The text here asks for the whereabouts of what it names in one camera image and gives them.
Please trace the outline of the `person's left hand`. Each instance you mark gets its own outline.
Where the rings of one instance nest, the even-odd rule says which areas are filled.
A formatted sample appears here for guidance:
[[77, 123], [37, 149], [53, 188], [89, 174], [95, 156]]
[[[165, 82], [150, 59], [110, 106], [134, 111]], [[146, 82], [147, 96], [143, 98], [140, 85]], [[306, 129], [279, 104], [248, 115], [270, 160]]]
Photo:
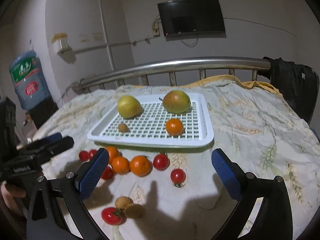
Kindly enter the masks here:
[[20, 189], [15, 185], [8, 184], [7, 182], [3, 182], [1, 184], [1, 194], [6, 206], [11, 210], [18, 208], [15, 198], [26, 197], [26, 192], [23, 189]]

